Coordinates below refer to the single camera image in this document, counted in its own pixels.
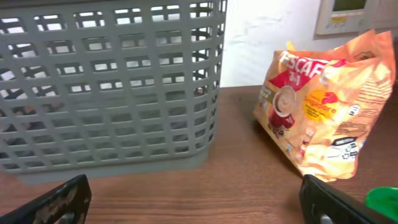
coffee packet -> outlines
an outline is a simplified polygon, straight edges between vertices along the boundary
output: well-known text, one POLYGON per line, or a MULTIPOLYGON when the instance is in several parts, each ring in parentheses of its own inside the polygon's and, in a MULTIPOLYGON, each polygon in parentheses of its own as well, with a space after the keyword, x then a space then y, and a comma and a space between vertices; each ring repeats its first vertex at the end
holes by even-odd
POLYGON ((390 32, 370 30, 326 52, 278 50, 254 115, 303 175, 348 179, 395 72, 390 32))

orange packet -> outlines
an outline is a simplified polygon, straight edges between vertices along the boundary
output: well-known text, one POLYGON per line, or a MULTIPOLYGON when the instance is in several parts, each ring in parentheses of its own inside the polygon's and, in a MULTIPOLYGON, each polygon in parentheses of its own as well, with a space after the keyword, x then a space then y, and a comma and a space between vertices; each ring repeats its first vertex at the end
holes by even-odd
POLYGON ((254 115, 303 175, 348 179, 395 72, 390 32, 370 30, 326 52, 278 50, 254 115))

red coffee cup image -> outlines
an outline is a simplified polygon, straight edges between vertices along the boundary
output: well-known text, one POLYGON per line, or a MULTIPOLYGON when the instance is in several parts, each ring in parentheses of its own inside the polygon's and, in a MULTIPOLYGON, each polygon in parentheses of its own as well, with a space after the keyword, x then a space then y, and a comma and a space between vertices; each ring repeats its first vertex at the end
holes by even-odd
POLYGON ((272 111, 268 117, 269 128, 276 135, 284 135, 284 131, 291 128, 295 122, 292 112, 296 104, 296 94, 291 86, 283 86, 272 100, 272 111))

black object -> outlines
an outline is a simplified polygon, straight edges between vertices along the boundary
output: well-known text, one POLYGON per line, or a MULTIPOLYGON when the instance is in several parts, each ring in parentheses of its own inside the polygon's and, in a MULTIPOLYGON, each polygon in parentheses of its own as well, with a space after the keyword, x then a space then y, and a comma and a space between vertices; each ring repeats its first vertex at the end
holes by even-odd
POLYGON ((306 224, 396 223, 313 175, 304 176, 300 202, 306 224))
POLYGON ((91 201, 86 175, 79 175, 0 217, 0 224, 82 224, 91 201))

white wall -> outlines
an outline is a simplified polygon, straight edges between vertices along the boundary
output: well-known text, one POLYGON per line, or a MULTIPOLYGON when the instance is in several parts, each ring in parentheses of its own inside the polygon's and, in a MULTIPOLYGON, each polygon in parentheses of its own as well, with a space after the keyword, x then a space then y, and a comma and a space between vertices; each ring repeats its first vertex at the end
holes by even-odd
POLYGON ((261 85, 274 50, 330 50, 355 35, 314 40, 320 0, 229 0, 221 86, 261 85))

